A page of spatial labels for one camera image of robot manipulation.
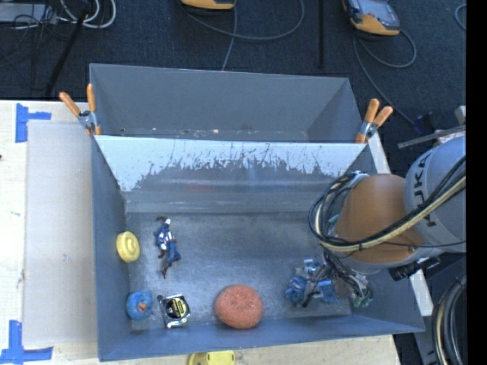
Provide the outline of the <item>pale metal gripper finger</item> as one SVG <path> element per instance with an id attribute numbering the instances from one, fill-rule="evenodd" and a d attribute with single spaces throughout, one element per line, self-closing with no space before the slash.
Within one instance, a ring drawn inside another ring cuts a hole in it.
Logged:
<path id="1" fill-rule="evenodd" d="M 305 279 L 319 279 L 326 268 L 322 261 L 316 259 L 304 259 L 302 266 L 296 268 L 295 272 L 299 277 Z"/>
<path id="2" fill-rule="evenodd" d="M 322 280 L 314 283 L 310 292 L 304 298 L 303 307 L 307 307 L 312 299 L 319 299 L 326 304 L 335 303 L 335 290 L 331 280 Z"/>

